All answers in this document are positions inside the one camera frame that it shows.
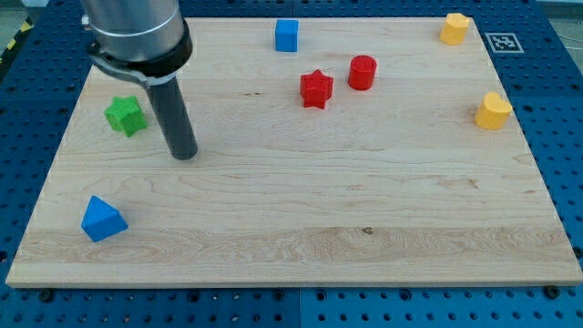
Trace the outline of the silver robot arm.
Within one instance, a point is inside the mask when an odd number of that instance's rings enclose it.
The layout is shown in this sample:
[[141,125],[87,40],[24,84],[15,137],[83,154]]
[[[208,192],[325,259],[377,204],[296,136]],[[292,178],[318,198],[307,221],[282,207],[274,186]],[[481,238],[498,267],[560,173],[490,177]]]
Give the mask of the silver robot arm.
[[81,0],[96,64],[145,77],[177,72],[193,45],[178,0]]

